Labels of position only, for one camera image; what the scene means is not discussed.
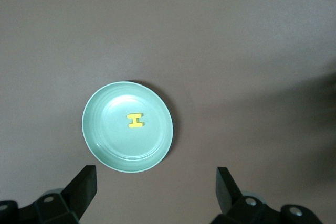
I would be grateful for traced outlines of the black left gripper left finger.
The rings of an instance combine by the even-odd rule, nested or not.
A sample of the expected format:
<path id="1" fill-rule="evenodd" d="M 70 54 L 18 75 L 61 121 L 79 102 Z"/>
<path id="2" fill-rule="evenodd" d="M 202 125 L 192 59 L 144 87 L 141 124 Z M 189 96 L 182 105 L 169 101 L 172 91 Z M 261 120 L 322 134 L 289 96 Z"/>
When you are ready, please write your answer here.
<path id="1" fill-rule="evenodd" d="M 1 201 L 1 223 L 79 223 L 97 188 L 96 166 L 86 165 L 65 188 L 47 191 L 23 208 Z"/>

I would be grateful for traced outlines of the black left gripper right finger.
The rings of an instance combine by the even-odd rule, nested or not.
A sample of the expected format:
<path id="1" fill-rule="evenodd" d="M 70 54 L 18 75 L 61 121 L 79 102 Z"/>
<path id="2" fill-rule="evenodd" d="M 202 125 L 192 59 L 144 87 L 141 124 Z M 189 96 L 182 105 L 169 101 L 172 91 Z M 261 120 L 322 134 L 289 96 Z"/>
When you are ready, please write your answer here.
<path id="1" fill-rule="evenodd" d="M 243 195 L 226 167 L 216 170 L 216 197 L 222 213 L 212 223 L 321 223 L 304 206 L 287 204 L 276 211 L 255 196 Z"/>

